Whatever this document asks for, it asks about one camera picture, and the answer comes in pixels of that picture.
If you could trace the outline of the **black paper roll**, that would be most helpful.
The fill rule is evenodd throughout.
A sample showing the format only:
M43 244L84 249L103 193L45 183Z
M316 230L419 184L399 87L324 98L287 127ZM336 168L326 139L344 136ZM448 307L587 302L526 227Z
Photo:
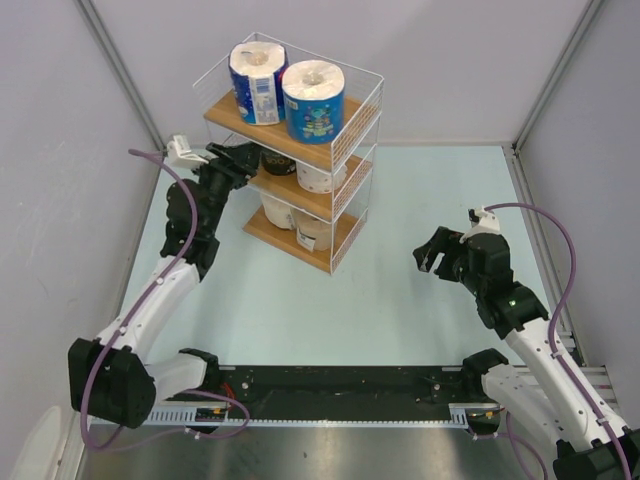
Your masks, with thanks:
M271 150L263 150L260 161L265 171L274 176L287 176L296 172L295 160Z

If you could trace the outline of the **beige paper roll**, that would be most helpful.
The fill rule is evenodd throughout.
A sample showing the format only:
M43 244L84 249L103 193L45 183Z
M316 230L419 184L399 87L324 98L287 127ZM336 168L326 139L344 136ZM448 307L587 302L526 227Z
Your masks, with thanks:
M282 230L295 230L296 224L292 208L274 197L260 194L262 207L269 222Z

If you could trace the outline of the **white dotted paper roll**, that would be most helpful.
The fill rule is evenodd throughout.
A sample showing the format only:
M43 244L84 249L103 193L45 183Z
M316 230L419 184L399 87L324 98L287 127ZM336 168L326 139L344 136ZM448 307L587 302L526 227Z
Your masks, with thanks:
M297 162L296 177L302 189L314 194L329 194L339 189L346 180L347 166L343 165L336 173L331 174Z

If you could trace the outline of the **dark blue paper roll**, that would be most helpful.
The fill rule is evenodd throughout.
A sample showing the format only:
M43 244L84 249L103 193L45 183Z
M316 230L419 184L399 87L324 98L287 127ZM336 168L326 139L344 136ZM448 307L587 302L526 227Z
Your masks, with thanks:
M285 119L282 76L287 67L287 52L279 43L250 41L231 50L228 69L243 121L268 126Z

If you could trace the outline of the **brown paper roll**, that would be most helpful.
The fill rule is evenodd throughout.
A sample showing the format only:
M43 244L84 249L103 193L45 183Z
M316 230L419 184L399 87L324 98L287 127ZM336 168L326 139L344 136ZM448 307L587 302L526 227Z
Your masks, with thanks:
M293 211L293 219L296 226L296 241L301 247L310 252L326 251L331 247L330 224L300 210Z

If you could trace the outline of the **light blue paper roll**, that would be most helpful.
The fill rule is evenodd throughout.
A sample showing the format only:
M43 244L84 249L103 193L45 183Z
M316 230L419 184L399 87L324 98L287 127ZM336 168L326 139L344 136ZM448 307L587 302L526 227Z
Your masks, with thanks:
M345 76L324 60L290 65L282 76L288 134L303 144L332 142L344 125Z

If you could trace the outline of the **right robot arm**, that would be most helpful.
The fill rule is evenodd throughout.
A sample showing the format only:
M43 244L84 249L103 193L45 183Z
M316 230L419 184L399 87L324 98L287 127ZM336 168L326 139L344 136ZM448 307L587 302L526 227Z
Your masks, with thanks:
M639 432L588 382L536 294L516 281L506 239L494 232L467 236L440 227L413 257L423 272L462 284L474 297L483 324L525 363L536 387L518 379L495 349L466 358L463 393L504 406L554 452L558 479L636 479Z

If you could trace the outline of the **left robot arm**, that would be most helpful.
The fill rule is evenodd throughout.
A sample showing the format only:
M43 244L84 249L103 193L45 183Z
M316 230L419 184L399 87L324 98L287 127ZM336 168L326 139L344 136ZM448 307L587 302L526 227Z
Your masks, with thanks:
M68 351L72 408L121 427L137 428L153 407L190 391L214 397L221 387L218 358L183 348L172 358L151 364L155 340L180 303L205 278L220 242L216 237L232 191L256 176L260 148L246 142L209 143L194 153L181 136L166 147L166 156L149 155L169 175L183 168L193 178L176 177L166 193L165 241L150 279L131 306L95 339L79 338Z

